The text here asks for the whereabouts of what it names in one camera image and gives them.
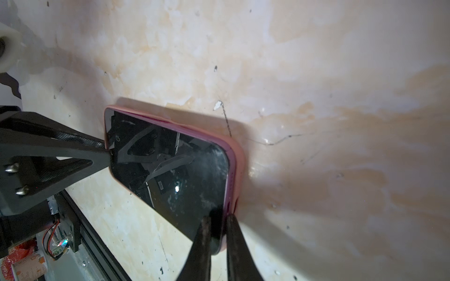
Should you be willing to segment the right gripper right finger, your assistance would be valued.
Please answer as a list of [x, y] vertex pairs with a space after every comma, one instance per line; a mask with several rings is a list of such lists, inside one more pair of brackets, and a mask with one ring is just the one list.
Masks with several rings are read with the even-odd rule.
[[229, 281], [263, 281], [234, 214], [226, 219], [227, 277]]

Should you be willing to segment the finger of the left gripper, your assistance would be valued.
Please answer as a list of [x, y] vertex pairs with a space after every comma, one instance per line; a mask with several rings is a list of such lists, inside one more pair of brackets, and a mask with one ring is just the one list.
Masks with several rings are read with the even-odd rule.
[[76, 131], [36, 112], [22, 112], [18, 106], [1, 105], [1, 128], [105, 149], [102, 139]]
[[70, 185], [107, 168], [99, 139], [1, 130], [1, 215], [24, 213]]

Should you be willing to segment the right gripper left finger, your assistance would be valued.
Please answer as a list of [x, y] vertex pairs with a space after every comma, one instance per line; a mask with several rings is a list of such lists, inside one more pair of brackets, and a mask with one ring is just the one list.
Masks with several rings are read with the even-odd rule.
[[211, 274], [211, 218], [203, 217], [187, 260], [176, 281], [209, 281]]

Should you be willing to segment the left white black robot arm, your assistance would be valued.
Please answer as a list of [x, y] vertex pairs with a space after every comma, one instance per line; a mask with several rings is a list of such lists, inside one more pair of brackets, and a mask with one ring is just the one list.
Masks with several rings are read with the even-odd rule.
[[17, 106], [1, 107], [1, 256], [49, 227], [47, 199], [107, 168], [104, 141]]

